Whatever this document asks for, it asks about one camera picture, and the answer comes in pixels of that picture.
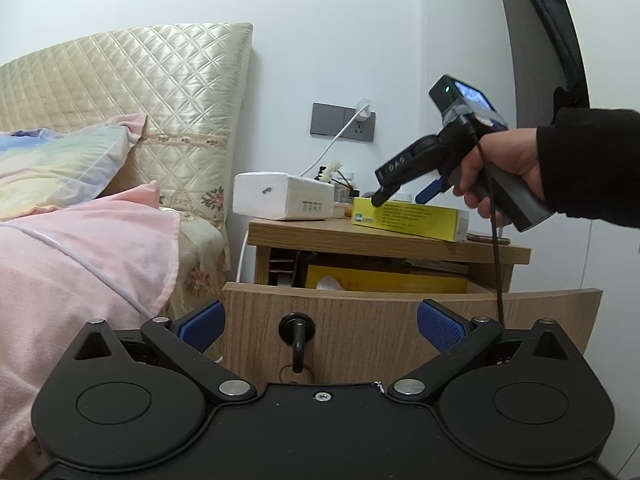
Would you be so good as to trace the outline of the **person's right hand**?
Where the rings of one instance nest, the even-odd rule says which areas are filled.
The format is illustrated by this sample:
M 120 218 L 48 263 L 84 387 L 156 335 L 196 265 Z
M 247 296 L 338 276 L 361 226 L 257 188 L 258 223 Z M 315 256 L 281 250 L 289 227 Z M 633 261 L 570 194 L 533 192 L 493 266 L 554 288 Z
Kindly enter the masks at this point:
M 473 190 L 477 175 L 486 162 L 520 177 L 527 184 L 530 192 L 542 202 L 544 201 L 536 128 L 519 128 L 486 134 L 480 139 L 480 145 L 473 148 L 462 160 L 460 183 L 454 187 L 454 195 L 462 196 L 466 206 L 476 209 L 482 218 L 489 219 L 490 198 L 488 196 L 481 198 Z

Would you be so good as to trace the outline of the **black sleeved right forearm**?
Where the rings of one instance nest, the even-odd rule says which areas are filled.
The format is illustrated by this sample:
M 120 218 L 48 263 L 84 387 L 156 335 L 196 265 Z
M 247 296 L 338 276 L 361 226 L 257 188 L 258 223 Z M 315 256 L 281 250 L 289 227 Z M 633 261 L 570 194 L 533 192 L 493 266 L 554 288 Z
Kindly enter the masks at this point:
M 544 202 L 570 218 L 639 226 L 639 113 L 563 108 L 537 129 Z

